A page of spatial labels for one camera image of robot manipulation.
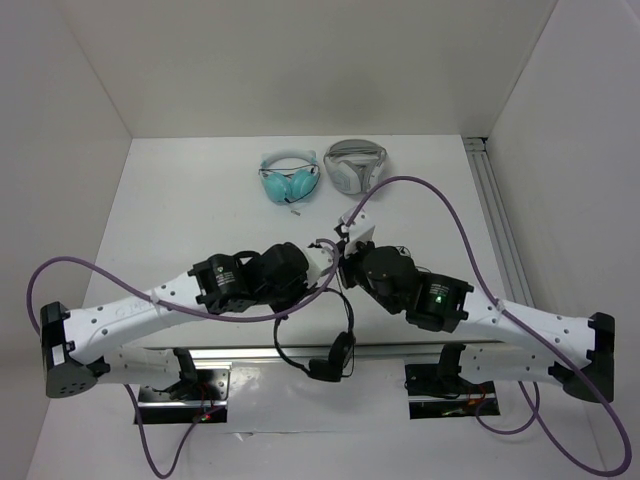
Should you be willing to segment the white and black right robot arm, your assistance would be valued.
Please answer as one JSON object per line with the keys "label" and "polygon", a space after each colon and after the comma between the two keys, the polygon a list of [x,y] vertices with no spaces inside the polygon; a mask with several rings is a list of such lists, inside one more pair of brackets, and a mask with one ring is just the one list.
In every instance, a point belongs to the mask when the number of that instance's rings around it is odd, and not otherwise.
{"label": "white and black right robot arm", "polygon": [[539,381],[573,398],[614,399],[615,320],[596,312],[568,317],[507,300],[493,300],[464,280],[419,270],[394,246],[359,243],[339,261],[347,288],[359,287],[392,315],[436,333],[497,340],[512,346],[492,355],[455,343],[443,349],[436,379],[448,392],[468,383]]}

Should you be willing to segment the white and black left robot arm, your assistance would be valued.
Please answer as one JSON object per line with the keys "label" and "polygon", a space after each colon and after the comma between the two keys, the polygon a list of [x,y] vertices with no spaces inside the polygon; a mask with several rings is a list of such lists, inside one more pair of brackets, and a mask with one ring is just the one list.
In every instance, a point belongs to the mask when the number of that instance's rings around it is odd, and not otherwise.
{"label": "white and black left robot arm", "polygon": [[100,382],[138,383],[176,399],[196,390],[198,376],[181,347],[145,350],[135,341],[196,320],[260,323],[306,303],[325,274],[317,249],[276,244],[264,253],[216,254],[147,291],[90,308],[55,301],[29,315],[39,322],[45,392],[79,395]]}

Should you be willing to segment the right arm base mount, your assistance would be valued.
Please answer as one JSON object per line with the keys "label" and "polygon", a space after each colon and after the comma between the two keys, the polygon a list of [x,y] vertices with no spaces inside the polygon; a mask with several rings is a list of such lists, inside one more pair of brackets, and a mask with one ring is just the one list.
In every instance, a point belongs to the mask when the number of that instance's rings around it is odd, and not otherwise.
{"label": "right arm base mount", "polygon": [[467,346],[445,344],[439,352],[405,356],[404,389],[411,420],[499,416],[495,384],[474,384],[461,376],[461,354]]}

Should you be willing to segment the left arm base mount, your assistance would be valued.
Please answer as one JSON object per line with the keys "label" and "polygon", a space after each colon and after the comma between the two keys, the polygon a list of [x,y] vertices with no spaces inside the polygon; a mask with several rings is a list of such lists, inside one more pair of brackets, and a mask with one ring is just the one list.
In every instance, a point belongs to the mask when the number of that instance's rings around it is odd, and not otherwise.
{"label": "left arm base mount", "polygon": [[144,425],[222,424],[228,418],[231,363],[194,359],[184,348],[171,353],[178,361],[178,381],[164,389],[141,386],[137,406]]}

